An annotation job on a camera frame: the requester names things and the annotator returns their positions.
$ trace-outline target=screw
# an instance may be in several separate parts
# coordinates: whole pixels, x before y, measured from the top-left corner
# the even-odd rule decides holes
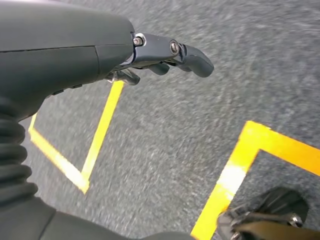
[[[180,47],[179,47],[179,44],[174,40],[172,40],[170,43],[170,51],[173,54],[173,55],[177,55],[179,53],[179,50],[180,49]]]
[[[294,227],[298,227],[300,228],[303,226],[303,220],[298,216],[297,214],[293,213],[291,216],[291,221],[289,222],[291,225],[294,226]]]
[[[140,37],[135,37],[133,39],[133,44],[134,44],[134,46],[142,46],[143,45],[143,40]]]
[[[240,234],[240,232],[235,232],[231,238],[230,240],[237,240],[239,239],[242,235]]]

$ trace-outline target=yellow painted line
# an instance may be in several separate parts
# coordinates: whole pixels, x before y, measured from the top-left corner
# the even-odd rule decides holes
[[[89,181],[88,179],[83,178],[79,170],[69,163],[48,141],[45,140],[40,133],[34,128],[29,129],[29,133],[30,134],[31,141],[32,143],[40,149],[43,154],[50,159],[71,182],[82,190],[83,193],[87,192],[89,188]]]
[[[82,171],[81,171],[85,179],[88,180],[91,175],[91,172],[98,157],[99,151],[103,145],[103,139],[105,138],[123,87],[124,82],[122,81],[116,81],[112,84],[104,110],[97,125],[97,131],[93,137],[92,144],[85,159],[85,165],[83,166]]]
[[[218,215],[228,208],[260,150],[320,176],[320,150],[248,121],[191,235],[211,240]]]
[[[76,169],[72,163],[35,130],[35,122],[37,117],[36,113],[32,117],[28,130],[30,134],[31,141],[56,167],[66,175],[66,177],[85,194],[90,185],[89,178],[94,169],[97,157],[98,156],[98,153],[100,150],[111,119],[112,118],[113,112],[115,111],[123,86],[124,83],[122,81],[117,81],[113,83],[111,87],[110,93],[106,100],[104,110],[100,119],[97,131],[92,140],[92,144],[90,147],[82,172]]]

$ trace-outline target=yellow box marking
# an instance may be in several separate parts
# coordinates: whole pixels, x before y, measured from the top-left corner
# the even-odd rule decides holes
[[[260,150],[320,176],[320,150],[248,121],[191,235],[211,240],[218,215],[228,208]]]
[[[94,169],[94,163],[98,157],[99,151],[103,145],[103,139],[112,118],[118,100],[122,94],[123,86],[124,83],[122,81],[116,81],[112,84],[82,172],[76,169],[35,129],[35,122],[37,114],[32,117],[29,127],[28,131],[30,134],[30,139],[44,155],[66,175],[66,177],[85,194],[90,185],[89,178]]]

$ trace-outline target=yellow road marking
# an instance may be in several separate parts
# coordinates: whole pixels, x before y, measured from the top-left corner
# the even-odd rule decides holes
[[[260,150],[320,176],[320,150],[248,121],[191,235],[211,240],[218,215],[230,204]]]
[[[89,188],[89,181],[85,179],[82,173],[72,164],[69,163],[64,156],[57,151],[54,147],[45,140],[37,130],[32,128],[29,130],[31,141],[40,149],[47,158],[50,159],[56,167],[63,172],[69,180],[82,190],[83,193],[87,192]]]
[[[81,171],[81,174],[82,174],[84,178],[89,179],[91,175],[123,87],[124,82],[122,81],[115,81],[112,86],[106,106],[97,125],[97,131],[93,138],[92,144],[85,159],[85,165],[83,165],[82,171]]]
[[[94,169],[94,163],[96,162],[111,119],[112,118],[113,112],[115,111],[123,86],[124,83],[122,81],[117,81],[112,84],[103,112],[100,119],[97,131],[92,140],[92,144],[89,149],[87,159],[82,168],[82,172],[76,169],[72,163],[35,129],[35,122],[37,117],[36,113],[32,117],[31,123],[28,129],[30,139],[45,156],[85,194],[90,185],[89,178]]]

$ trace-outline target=gray pavement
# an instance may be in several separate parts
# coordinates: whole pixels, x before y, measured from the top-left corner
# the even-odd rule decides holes
[[[133,238],[190,232],[248,120],[320,149],[318,0],[68,2],[200,48],[215,71],[139,72],[140,84],[121,95],[86,195],[27,137],[30,179],[58,210]],[[51,97],[35,127],[81,169],[109,89],[97,82]],[[311,207],[307,227],[320,230],[320,178],[267,153],[232,204],[277,185],[302,192]]]

